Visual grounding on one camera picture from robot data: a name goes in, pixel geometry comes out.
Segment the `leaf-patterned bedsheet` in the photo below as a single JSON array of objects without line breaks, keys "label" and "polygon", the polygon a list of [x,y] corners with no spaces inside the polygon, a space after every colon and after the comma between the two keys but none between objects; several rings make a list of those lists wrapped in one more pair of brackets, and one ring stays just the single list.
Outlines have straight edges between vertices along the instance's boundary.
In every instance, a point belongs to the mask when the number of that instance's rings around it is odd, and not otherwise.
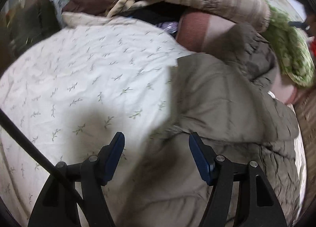
[{"label": "leaf-patterned bedsheet", "polygon": [[[115,220],[144,144],[173,115],[176,59],[191,53],[142,21],[84,14],[68,21],[87,25],[63,29],[10,66],[0,106],[53,164],[82,162],[122,131],[125,149],[103,190]],[[26,226],[48,173],[2,128],[0,175],[0,196]]]}]

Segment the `black fabric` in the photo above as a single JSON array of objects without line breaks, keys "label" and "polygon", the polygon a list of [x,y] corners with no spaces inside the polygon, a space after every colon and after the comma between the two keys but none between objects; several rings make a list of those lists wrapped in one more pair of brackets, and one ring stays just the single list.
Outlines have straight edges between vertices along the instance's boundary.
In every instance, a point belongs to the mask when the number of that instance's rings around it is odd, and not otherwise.
[{"label": "black fabric", "polygon": [[179,22],[181,15],[186,9],[187,6],[161,1],[135,11],[123,12],[118,15],[132,17],[157,25],[164,22]]}]

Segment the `wooden floor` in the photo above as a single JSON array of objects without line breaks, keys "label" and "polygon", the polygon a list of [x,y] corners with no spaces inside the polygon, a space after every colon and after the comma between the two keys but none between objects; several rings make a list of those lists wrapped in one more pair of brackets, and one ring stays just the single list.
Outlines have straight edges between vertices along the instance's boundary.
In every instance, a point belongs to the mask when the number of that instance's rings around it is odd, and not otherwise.
[{"label": "wooden floor", "polygon": [[294,106],[299,122],[307,164],[307,183],[301,213],[316,197],[316,89]]}]

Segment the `red object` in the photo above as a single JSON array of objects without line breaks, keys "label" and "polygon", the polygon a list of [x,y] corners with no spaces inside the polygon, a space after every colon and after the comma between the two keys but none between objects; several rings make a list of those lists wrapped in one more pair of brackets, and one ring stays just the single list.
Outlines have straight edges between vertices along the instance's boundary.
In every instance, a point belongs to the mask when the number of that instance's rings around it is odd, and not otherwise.
[{"label": "red object", "polygon": [[311,50],[314,53],[314,56],[316,57],[316,38],[314,38],[313,42],[311,43]]}]

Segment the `brown blanket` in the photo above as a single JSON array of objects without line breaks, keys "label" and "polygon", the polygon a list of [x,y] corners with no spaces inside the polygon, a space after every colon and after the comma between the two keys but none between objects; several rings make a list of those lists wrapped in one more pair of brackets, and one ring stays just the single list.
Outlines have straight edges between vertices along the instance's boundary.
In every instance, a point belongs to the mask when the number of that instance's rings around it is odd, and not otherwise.
[{"label": "brown blanket", "polygon": [[[287,223],[295,219],[299,182],[293,139],[298,124],[287,106],[267,94],[277,67],[274,53],[249,24],[237,24],[216,42],[213,55],[178,59],[179,117],[148,141],[131,174],[132,192],[124,215],[117,218],[118,226],[199,225],[211,187],[201,180],[192,158],[188,146],[192,131],[233,162],[258,162]],[[237,195],[235,185],[229,225]]]}]

